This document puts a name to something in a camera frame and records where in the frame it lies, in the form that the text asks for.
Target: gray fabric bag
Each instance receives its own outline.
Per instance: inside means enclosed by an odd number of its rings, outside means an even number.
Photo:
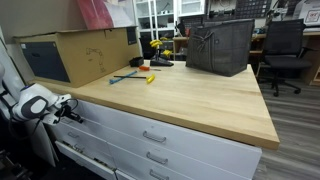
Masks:
[[[223,76],[247,69],[253,29],[253,19],[192,27],[186,66]]]

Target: black chair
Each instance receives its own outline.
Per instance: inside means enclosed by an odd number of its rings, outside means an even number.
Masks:
[[[276,89],[273,94],[276,97],[279,96],[278,84],[295,88],[295,94],[301,92],[299,87],[286,83],[278,76],[281,71],[302,70],[311,66],[310,62],[301,59],[308,50],[311,50],[302,48],[304,28],[302,19],[271,22],[268,27],[262,56],[274,73],[271,83],[272,88]]]
[[[157,52],[157,50],[150,45],[151,38],[140,38],[140,43],[143,52],[144,59],[151,59]]]

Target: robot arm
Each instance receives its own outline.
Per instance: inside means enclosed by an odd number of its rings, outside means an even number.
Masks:
[[[20,92],[17,103],[9,93],[3,93],[1,96],[0,108],[6,119],[23,122],[42,118],[44,123],[55,125],[59,123],[60,117],[67,116],[82,123],[81,117],[71,112],[68,105],[68,101],[71,100],[70,94],[58,96],[39,84],[26,86]]]
[[[68,106],[71,99],[70,94],[58,96],[39,84],[26,86],[20,92],[19,102],[13,106],[11,112],[11,116],[19,121],[45,116],[44,123],[57,124],[59,116],[63,116],[62,110]]]

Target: blue tool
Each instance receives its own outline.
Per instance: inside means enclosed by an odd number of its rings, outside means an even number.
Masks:
[[[119,82],[119,81],[123,80],[124,78],[130,77],[130,76],[136,74],[137,72],[138,72],[138,71],[133,71],[133,72],[131,72],[131,73],[129,73],[129,74],[124,75],[124,76],[121,77],[121,78],[118,78],[118,79],[110,79],[110,80],[109,80],[109,83],[110,83],[110,84],[114,84],[114,83],[116,83],[116,82]]]

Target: cardboard box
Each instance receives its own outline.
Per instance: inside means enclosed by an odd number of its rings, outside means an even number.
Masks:
[[[80,87],[140,56],[136,27],[16,37],[36,80]]]

